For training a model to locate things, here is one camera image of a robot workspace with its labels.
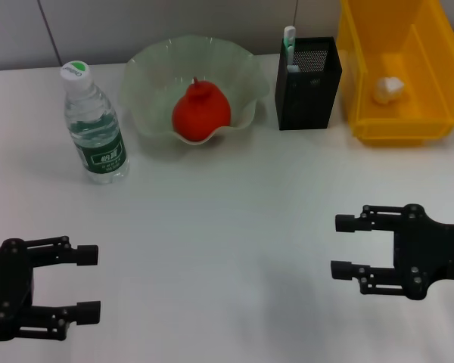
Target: black pen holder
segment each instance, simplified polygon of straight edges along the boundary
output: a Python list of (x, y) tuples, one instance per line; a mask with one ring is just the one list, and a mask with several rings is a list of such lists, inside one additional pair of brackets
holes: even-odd
[(333, 37), (296, 38), (294, 65), (288, 72), (281, 43), (275, 106), (280, 130), (326, 129), (341, 78), (341, 64)]

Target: yellow plastic bin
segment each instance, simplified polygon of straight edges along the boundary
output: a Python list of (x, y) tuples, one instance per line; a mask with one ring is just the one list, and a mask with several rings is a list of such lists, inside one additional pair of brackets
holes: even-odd
[[(337, 49), (345, 117), (353, 134), (375, 145), (421, 144), (454, 127), (454, 32), (438, 0), (341, 0)], [(376, 82), (406, 87), (387, 105)]]

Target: plastic bottle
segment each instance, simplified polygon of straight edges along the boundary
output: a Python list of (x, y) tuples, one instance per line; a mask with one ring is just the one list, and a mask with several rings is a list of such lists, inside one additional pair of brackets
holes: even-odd
[(89, 178), (107, 184), (126, 176), (129, 162), (116, 112), (92, 81), (89, 66), (69, 62), (61, 78), (67, 93), (64, 118)]

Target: glass bowl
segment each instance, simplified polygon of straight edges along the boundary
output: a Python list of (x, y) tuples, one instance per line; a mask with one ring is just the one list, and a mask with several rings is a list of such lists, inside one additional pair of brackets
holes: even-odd
[[(193, 77), (215, 83), (229, 100), (232, 115), (230, 126), (218, 128), (199, 142), (183, 138), (172, 124), (173, 108)], [(141, 134), (176, 137), (196, 145), (248, 127), (257, 100), (268, 93), (269, 83), (249, 51), (221, 39), (182, 36), (151, 45), (127, 63), (120, 103), (131, 111)]]

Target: white table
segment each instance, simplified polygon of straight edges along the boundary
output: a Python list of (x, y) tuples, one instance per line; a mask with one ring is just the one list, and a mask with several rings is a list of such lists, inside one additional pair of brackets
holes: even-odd
[[(35, 303), (101, 300), (65, 342), (0, 343), (0, 363), (454, 363), (454, 281), (427, 299), (362, 296), (332, 259), (391, 266), (392, 234), (338, 234), (337, 213), (422, 204), (454, 223), (454, 133), (414, 149), (327, 130), (280, 132), (271, 94), (245, 132), (206, 147), (140, 141), (115, 103), (129, 176), (89, 184), (62, 116), (58, 68), (0, 72), (0, 243), (70, 235), (95, 267), (36, 271)], [(93, 66), (116, 102), (123, 65)]]

